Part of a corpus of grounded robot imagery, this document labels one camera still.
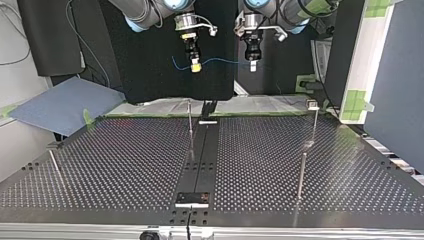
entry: blue panel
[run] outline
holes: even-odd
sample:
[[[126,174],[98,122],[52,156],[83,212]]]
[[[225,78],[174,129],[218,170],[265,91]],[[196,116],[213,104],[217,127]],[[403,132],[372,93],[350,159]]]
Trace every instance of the blue panel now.
[[[74,77],[17,107],[10,117],[70,136],[86,125],[84,109],[94,119],[123,101],[120,92]]]
[[[397,3],[374,86],[365,130],[424,173],[424,1]]]

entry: white cable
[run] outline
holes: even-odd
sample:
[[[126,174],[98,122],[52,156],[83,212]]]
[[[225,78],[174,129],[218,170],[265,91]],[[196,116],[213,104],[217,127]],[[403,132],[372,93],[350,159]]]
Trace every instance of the white cable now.
[[[21,18],[21,15],[19,15],[19,12],[14,8],[14,7],[12,7],[12,5],[10,5],[10,4],[8,4],[8,3],[5,3],[5,2],[3,2],[3,1],[0,1],[0,7],[1,6],[5,6],[5,7],[7,7],[7,8],[9,8],[10,10],[12,10],[14,13],[15,13],[15,15],[19,18],[19,19],[21,19],[22,20],[22,18]]]
[[[99,67],[102,69],[103,73],[105,74],[106,80],[107,80],[107,86],[110,88],[110,79],[109,75],[107,74],[106,70],[104,69],[103,65],[100,63],[99,59],[97,58],[96,54],[94,54],[93,50],[91,50],[90,46],[88,46],[87,42],[84,40],[84,38],[78,33],[78,31],[75,29],[74,25],[72,25],[71,20],[69,18],[68,9],[70,9],[71,2],[73,0],[69,0],[66,4],[65,8],[65,14],[66,19],[68,20],[69,26],[72,28],[74,33],[78,36],[78,38],[81,40],[81,42],[87,47],[88,51],[90,51],[91,55],[94,57],[94,60],[96,60]]]
[[[205,17],[203,17],[203,16],[200,16],[200,15],[196,15],[196,14],[194,14],[194,15],[193,15],[193,17],[200,18],[200,19],[202,19],[203,21],[205,21],[207,24],[209,24],[209,25],[211,25],[211,26],[213,27],[212,22],[211,22],[211,21],[209,21],[207,18],[205,18]]]
[[[160,20],[160,24],[159,25],[156,25],[155,24],[155,26],[157,28],[161,28],[161,27],[163,27],[163,15],[162,15],[162,13],[159,10],[158,3],[156,1],[154,1],[154,0],[152,0],[152,3],[153,3],[153,7],[155,8],[155,13],[158,14],[158,17],[159,17],[159,20]]]
[[[25,34],[23,32],[21,32],[21,30],[15,25],[15,23],[12,21],[12,19],[10,19],[10,17],[6,14],[6,12],[3,10],[2,7],[6,7],[9,10],[11,10],[16,15],[16,17],[22,22],[22,18],[19,15],[18,11],[15,8],[13,8],[11,5],[9,5],[9,4],[5,3],[5,2],[0,1],[0,10],[3,13],[3,15],[7,18],[7,20],[10,22],[10,24],[12,24],[12,26],[16,29],[16,31],[18,31],[19,34],[21,34],[21,36],[23,38],[27,39],[26,36],[25,36]]]
[[[144,6],[143,12],[140,14],[140,16],[136,18],[129,18],[133,22],[142,22],[146,20],[147,16],[150,14],[150,2],[149,0],[144,0]]]

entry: white wall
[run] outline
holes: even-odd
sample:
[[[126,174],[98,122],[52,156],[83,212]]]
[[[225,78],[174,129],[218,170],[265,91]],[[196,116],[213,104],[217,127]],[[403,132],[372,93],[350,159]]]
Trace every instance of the white wall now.
[[[0,1],[18,9],[16,0]],[[19,19],[10,10],[3,10],[24,32]],[[28,47],[27,40],[0,11],[0,63],[21,59]],[[37,76],[31,55],[21,63],[0,66],[0,109],[29,100],[46,91],[49,85],[49,79]],[[53,140],[53,134],[48,131],[0,116],[0,181],[40,156]]]

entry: metal clamp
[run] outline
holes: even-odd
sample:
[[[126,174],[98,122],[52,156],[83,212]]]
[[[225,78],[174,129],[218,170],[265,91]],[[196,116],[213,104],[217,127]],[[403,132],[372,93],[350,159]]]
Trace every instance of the metal clamp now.
[[[288,34],[283,30],[282,27],[278,25],[258,27],[258,22],[260,20],[259,18],[263,18],[263,16],[260,14],[244,15],[244,11],[242,11],[236,18],[236,27],[234,28],[235,34],[239,37],[242,37],[246,32],[257,30],[275,30],[277,32],[275,36],[279,42],[284,41],[288,37]]]
[[[206,23],[198,23],[197,19],[202,19]],[[209,28],[209,35],[215,37],[218,32],[218,27],[214,26],[207,18],[194,13],[186,13],[175,17],[175,31],[185,31],[189,29],[206,27]]]

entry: black cable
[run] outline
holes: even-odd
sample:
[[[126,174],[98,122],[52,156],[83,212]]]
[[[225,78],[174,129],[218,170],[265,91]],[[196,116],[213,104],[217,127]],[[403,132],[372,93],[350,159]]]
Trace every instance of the black cable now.
[[[302,10],[303,10],[306,14],[308,14],[309,16],[314,17],[314,18],[329,17],[329,16],[331,16],[333,13],[335,13],[335,12],[337,11],[337,5],[336,5],[336,4],[334,4],[334,5],[332,5],[332,6],[330,5],[330,6],[331,6],[331,8],[333,8],[333,10],[331,10],[330,12],[315,14],[315,13],[313,13],[313,12],[309,11],[309,10],[306,8],[306,6],[305,6],[305,4],[303,4],[302,0],[297,0],[297,3],[299,4],[300,8],[301,8],[301,9],[302,9]]]
[[[104,77],[104,75],[101,74],[97,69],[95,69],[94,67],[92,67],[90,64],[87,64],[86,63],[85,65],[87,66],[87,69],[91,72],[91,75],[93,77],[95,77],[95,76],[94,76],[94,74],[93,74],[93,72],[91,70],[93,70],[95,73],[99,74],[101,76],[102,80],[103,80],[103,83],[101,83],[101,84],[103,86],[107,87],[107,81],[106,81],[106,78]]]
[[[322,89],[324,90],[325,96],[327,97],[328,101],[330,102],[330,105],[333,107],[334,112],[336,113],[337,117],[340,119],[340,113],[337,112],[336,106],[331,101],[330,96],[328,95],[327,89],[325,88],[325,84],[324,84],[324,82],[322,81],[322,78],[321,78],[321,71],[320,71],[319,64],[318,64],[318,49],[317,49],[317,41],[316,40],[314,40],[314,48],[315,48],[315,65],[317,67],[318,80],[322,85]]]
[[[13,64],[16,64],[16,63],[23,62],[23,61],[25,61],[29,57],[30,54],[31,54],[31,49],[28,47],[28,52],[25,55],[25,57],[23,57],[23,58],[21,58],[19,60],[16,60],[16,61],[12,61],[12,62],[0,63],[0,66],[13,65]]]
[[[188,214],[188,219],[187,219],[187,225],[186,225],[187,240],[191,240],[190,221],[191,221],[191,211],[192,210],[193,210],[193,208],[190,209],[190,213]]]

